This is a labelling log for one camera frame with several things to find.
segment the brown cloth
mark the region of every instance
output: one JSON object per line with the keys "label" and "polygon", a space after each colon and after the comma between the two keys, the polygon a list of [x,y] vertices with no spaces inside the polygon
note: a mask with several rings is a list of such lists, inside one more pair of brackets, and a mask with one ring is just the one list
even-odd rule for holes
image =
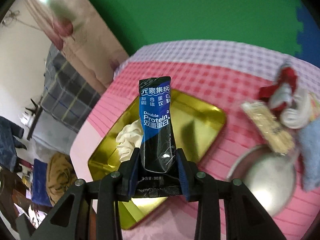
{"label": "brown cloth", "polygon": [[128,58],[89,0],[25,0],[52,43],[98,93],[113,82],[114,70]]}
{"label": "brown cloth", "polygon": [[52,156],[47,168],[46,188],[54,206],[68,188],[77,180],[70,157],[62,153]]}

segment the tablecloth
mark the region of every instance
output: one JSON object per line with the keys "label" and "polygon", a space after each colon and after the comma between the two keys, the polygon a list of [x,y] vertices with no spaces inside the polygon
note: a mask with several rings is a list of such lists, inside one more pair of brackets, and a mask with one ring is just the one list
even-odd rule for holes
{"label": "tablecloth", "polygon": [[[87,161],[123,111],[138,96],[138,80],[169,75],[172,88],[181,90],[226,111],[228,124],[218,149],[209,149],[199,169],[224,180],[236,159],[263,143],[238,104],[255,98],[261,86],[271,84],[279,66],[290,60],[299,84],[320,98],[320,69],[292,56],[231,41],[173,41],[149,45],[121,65],[115,80],[81,128],[70,152],[78,177],[91,181]],[[286,208],[274,217],[289,240],[300,239],[320,209],[320,189],[301,189],[297,164],[297,187]],[[169,198],[136,228],[123,231],[124,239],[193,239],[197,203],[182,197]],[[223,204],[221,231],[225,233]]]}

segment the screw head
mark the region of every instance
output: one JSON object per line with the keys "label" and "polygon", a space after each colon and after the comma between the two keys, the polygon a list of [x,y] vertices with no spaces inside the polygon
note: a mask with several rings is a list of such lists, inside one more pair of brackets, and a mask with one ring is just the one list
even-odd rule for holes
{"label": "screw head", "polygon": [[232,183],[233,185],[240,186],[242,184],[242,181],[240,179],[234,179]]}
{"label": "screw head", "polygon": [[78,186],[78,187],[83,185],[83,184],[84,184],[84,180],[83,179],[77,179],[76,182],[75,182],[75,185]]}
{"label": "screw head", "polygon": [[205,177],[205,172],[203,171],[199,171],[196,176],[199,178],[199,179],[203,179]]}
{"label": "screw head", "polygon": [[111,173],[111,177],[113,177],[113,178],[117,178],[117,177],[119,177],[120,176],[120,172],[119,171],[113,171],[112,173]]}

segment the white wall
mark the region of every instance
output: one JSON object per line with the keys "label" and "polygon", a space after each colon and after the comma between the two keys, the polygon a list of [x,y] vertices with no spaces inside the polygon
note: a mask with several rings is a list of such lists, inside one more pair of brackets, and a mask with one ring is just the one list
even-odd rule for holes
{"label": "white wall", "polygon": [[[23,0],[16,0],[11,10],[19,10],[18,19],[36,25]],[[50,47],[47,36],[19,22],[0,27],[0,115],[23,127],[18,118],[30,98],[41,95],[44,86],[44,60]],[[24,138],[28,134],[25,128]],[[31,143],[23,141],[28,151],[17,149],[18,156],[33,163],[36,154]]]}

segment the gold tray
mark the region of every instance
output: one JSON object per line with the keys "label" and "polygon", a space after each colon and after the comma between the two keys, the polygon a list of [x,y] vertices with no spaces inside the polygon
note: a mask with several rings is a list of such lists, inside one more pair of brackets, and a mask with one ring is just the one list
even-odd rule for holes
{"label": "gold tray", "polygon": [[[170,114],[177,148],[183,148],[187,160],[195,163],[201,160],[227,121],[223,110],[177,90],[171,91]],[[125,125],[137,119],[139,97],[121,115],[90,157],[88,166],[93,180],[102,179],[118,169],[116,136]],[[132,228],[164,200],[166,197],[119,202],[121,228]]]}

